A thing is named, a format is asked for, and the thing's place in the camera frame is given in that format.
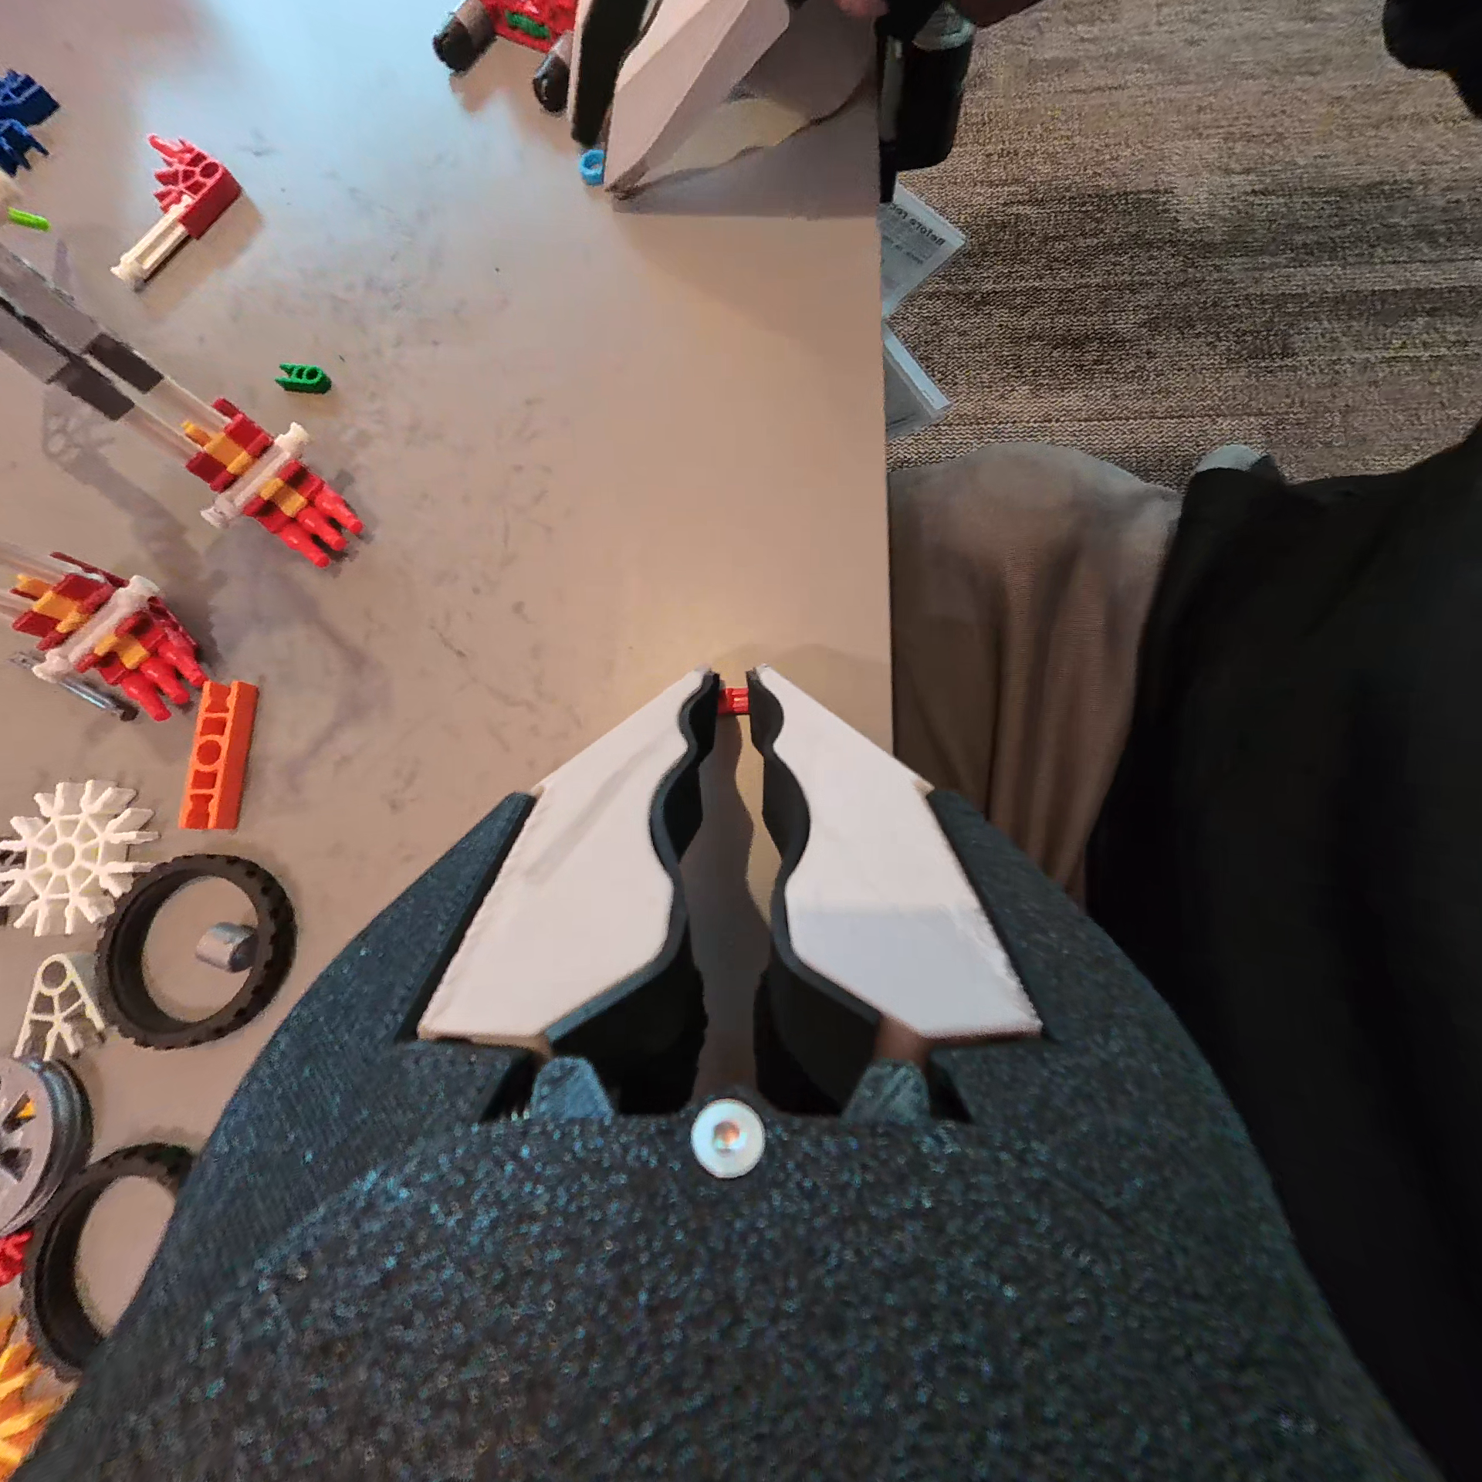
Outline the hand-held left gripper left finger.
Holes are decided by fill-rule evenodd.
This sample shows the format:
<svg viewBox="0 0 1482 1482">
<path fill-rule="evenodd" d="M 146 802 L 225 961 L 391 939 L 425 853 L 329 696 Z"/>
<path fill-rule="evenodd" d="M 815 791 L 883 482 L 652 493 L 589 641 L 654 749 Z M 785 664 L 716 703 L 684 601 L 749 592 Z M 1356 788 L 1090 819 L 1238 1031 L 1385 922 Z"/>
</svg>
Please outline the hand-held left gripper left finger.
<svg viewBox="0 0 1482 1482">
<path fill-rule="evenodd" d="M 584 1059 L 622 1114 L 691 1100 L 707 1014 L 679 865 L 716 715 L 718 677 L 695 671 L 536 786 L 423 1044 Z"/>
</svg>

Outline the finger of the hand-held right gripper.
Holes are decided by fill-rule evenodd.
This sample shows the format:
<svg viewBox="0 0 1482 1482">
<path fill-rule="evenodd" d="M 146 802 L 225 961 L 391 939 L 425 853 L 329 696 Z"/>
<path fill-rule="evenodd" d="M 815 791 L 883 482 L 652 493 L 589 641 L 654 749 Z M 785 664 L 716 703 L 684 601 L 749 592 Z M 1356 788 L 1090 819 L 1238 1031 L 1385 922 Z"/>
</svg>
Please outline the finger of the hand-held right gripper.
<svg viewBox="0 0 1482 1482">
<path fill-rule="evenodd" d="M 568 131 L 628 195 L 670 160 L 786 33 L 786 3 L 580 3 Z"/>
</svg>

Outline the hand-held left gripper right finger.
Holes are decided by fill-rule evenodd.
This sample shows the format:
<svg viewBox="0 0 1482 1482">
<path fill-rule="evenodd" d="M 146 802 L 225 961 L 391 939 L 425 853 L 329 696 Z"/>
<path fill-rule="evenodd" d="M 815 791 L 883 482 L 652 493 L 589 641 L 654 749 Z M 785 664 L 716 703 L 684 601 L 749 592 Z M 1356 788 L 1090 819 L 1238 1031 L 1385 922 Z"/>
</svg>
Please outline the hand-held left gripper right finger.
<svg viewBox="0 0 1482 1482">
<path fill-rule="evenodd" d="M 873 1063 L 1040 1036 L 945 798 L 771 666 L 746 687 L 779 858 L 753 1003 L 763 1098 L 838 1114 Z"/>
</svg>

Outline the white printed paper sheet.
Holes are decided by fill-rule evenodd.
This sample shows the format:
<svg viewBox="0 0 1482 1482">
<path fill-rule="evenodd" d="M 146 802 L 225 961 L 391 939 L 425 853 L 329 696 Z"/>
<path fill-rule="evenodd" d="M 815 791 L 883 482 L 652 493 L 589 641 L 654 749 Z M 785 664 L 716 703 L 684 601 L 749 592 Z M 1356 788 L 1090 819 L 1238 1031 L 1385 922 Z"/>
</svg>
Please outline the white printed paper sheet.
<svg viewBox="0 0 1482 1482">
<path fill-rule="evenodd" d="M 894 444 L 935 428 L 949 412 L 949 400 L 926 377 L 887 324 L 882 325 L 883 438 Z"/>
<path fill-rule="evenodd" d="M 966 237 L 905 186 L 876 209 L 882 320 L 966 246 Z"/>
</svg>

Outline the red toy assembly with wheels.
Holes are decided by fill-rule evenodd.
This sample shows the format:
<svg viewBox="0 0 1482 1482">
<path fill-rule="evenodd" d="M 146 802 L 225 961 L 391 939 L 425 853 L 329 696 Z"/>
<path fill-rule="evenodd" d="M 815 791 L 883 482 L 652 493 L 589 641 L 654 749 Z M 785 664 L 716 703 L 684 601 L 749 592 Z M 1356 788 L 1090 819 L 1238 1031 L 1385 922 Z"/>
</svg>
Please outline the red toy assembly with wheels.
<svg viewBox="0 0 1482 1482">
<path fill-rule="evenodd" d="M 434 56 L 460 77 L 497 41 L 543 56 L 531 91 L 541 110 L 559 116 L 568 105 L 575 3 L 460 3 L 432 38 Z"/>
</svg>

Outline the person's beige trouser leg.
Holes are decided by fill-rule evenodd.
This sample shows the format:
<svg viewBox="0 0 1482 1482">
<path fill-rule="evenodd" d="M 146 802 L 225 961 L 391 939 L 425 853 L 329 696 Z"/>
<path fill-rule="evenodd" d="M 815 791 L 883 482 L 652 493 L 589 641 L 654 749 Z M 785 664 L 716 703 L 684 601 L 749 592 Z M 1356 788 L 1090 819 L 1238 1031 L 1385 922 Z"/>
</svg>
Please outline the person's beige trouser leg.
<svg viewBox="0 0 1482 1482">
<path fill-rule="evenodd" d="M 894 756 L 1074 902 L 1180 495 L 1025 442 L 887 477 Z"/>
</svg>

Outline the orange toy brick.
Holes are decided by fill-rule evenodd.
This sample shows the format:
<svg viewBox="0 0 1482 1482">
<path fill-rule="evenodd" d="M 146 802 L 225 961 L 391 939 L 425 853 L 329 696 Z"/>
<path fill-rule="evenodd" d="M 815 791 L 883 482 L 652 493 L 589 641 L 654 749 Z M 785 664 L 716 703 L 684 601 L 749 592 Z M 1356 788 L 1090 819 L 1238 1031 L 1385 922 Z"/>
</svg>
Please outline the orange toy brick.
<svg viewBox="0 0 1482 1482">
<path fill-rule="evenodd" d="M 238 827 L 259 691 L 241 680 L 206 682 L 195 710 L 178 828 L 225 832 Z"/>
</svg>

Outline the person's black garment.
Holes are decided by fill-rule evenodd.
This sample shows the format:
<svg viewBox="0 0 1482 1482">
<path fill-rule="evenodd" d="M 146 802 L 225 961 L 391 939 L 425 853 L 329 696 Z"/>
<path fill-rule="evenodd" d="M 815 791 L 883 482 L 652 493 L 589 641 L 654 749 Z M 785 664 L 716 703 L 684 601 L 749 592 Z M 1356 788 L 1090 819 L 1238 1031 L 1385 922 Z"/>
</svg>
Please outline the person's black garment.
<svg viewBox="0 0 1482 1482">
<path fill-rule="evenodd" d="M 1358 1359 L 1478 1479 L 1478 431 L 1388 475 L 1194 475 L 1086 906 L 1224 1084 Z"/>
</svg>

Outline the black toy tyre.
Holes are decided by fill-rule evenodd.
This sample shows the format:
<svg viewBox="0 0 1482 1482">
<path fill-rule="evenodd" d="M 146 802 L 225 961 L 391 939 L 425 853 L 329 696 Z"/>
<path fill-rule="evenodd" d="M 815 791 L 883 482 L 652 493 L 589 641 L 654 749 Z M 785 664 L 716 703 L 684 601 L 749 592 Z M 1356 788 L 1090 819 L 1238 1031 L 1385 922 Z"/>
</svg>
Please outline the black toy tyre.
<svg viewBox="0 0 1482 1482">
<path fill-rule="evenodd" d="M 187 1022 L 151 996 L 142 952 L 157 915 L 197 879 L 232 885 L 252 906 L 255 948 L 239 991 L 213 1015 Z M 97 998 L 109 1022 L 148 1051 L 211 1045 L 243 1031 L 282 989 L 294 959 L 296 920 L 277 878 L 247 858 L 190 855 L 146 869 L 120 897 L 97 952 Z"/>
<path fill-rule="evenodd" d="M 121 1181 L 146 1181 L 176 1199 L 194 1162 L 192 1149 L 172 1142 L 125 1146 L 72 1176 L 42 1213 L 24 1257 L 22 1315 L 31 1343 L 60 1379 L 79 1379 L 105 1342 L 77 1283 L 81 1236 L 93 1209 Z"/>
</svg>

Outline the white fan-shaped toy connector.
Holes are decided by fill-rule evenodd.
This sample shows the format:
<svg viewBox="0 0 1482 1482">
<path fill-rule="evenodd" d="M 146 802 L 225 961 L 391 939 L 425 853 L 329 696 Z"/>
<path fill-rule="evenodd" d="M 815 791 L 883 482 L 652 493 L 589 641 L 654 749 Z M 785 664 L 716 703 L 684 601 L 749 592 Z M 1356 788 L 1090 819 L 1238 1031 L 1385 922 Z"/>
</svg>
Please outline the white fan-shaped toy connector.
<svg viewBox="0 0 1482 1482">
<path fill-rule="evenodd" d="M 33 975 L 12 1058 L 54 1063 L 75 1059 L 82 1051 L 102 1045 L 107 1022 L 95 989 L 95 954 L 45 957 Z"/>
</svg>

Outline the dark rounded object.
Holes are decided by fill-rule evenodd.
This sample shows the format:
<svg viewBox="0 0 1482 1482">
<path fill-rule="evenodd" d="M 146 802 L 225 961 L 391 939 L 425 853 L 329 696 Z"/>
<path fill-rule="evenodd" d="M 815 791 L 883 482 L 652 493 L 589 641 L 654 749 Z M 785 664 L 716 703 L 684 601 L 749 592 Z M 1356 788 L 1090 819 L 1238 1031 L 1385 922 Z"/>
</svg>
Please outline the dark rounded object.
<svg viewBox="0 0 1482 1482">
<path fill-rule="evenodd" d="M 1385 3 L 1381 26 L 1400 66 L 1443 75 L 1480 119 L 1480 3 Z"/>
</svg>

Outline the thin grey toy rod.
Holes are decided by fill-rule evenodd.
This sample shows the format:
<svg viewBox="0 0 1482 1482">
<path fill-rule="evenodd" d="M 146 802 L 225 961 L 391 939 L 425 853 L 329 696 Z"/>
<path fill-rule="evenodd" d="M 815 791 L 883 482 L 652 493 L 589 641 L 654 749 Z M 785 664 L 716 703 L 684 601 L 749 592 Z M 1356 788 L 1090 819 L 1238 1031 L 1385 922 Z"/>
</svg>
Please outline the thin grey toy rod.
<svg viewBox="0 0 1482 1482">
<path fill-rule="evenodd" d="M 45 675 L 42 675 L 42 662 L 35 655 L 15 654 L 8 657 L 8 662 L 12 668 L 28 673 L 28 677 L 47 684 L 52 691 L 60 691 L 74 699 L 82 701 L 95 712 L 111 715 L 112 719 L 123 722 L 135 719 L 134 708 L 128 707 L 125 701 L 109 692 L 95 689 L 93 685 L 77 678 L 75 675 L 63 678 L 47 678 Z"/>
</svg>

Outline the grey toy wheel hub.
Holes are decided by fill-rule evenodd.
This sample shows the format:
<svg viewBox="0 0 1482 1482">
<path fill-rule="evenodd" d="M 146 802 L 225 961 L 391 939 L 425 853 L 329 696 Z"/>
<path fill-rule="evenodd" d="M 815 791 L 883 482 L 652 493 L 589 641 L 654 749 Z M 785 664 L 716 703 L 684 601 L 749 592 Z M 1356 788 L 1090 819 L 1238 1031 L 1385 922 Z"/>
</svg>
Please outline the grey toy wheel hub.
<svg viewBox="0 0 1482 1482">
<path fill-rule="evenodd" d="M 1 1236 L 35 1222 L 91 1148 L 86 1089 L 63 1063 L 1 1061 Z"/>
</svg>

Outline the blue toy connector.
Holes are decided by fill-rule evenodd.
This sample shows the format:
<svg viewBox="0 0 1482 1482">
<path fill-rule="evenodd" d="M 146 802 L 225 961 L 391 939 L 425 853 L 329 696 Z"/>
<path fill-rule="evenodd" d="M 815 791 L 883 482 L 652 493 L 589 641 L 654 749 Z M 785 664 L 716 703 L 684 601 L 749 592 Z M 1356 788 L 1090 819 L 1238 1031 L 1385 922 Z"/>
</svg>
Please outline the blue toy connector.
<svg viewBox="0 0 1482 1482">
<path fill-rule="evenodd" d="M 14 68 L 1 75 L 1 176 L 15 181 L 31 170 L 31 158 L 47 158 L 38 130 L 61 112 L 56 98 L 33 77 Z"/>
</svg>

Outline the yellow orange toy connector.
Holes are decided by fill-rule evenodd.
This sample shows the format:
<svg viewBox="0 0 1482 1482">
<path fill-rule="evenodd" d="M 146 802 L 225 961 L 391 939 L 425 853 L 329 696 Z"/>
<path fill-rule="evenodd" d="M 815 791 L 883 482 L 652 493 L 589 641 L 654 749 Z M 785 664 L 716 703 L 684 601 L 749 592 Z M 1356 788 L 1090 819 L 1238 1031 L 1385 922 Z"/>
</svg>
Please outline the yellow orange toy connector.
<svg viewBox="0 0 1482 1482">
<path fill-rule="evenodd" d="M 10 1479 L 44 1437 L 75 1386 L 61 1381 L 31 1343 L 17 1312 L 1 1319 L 1 1479 Z"/>
</svg>

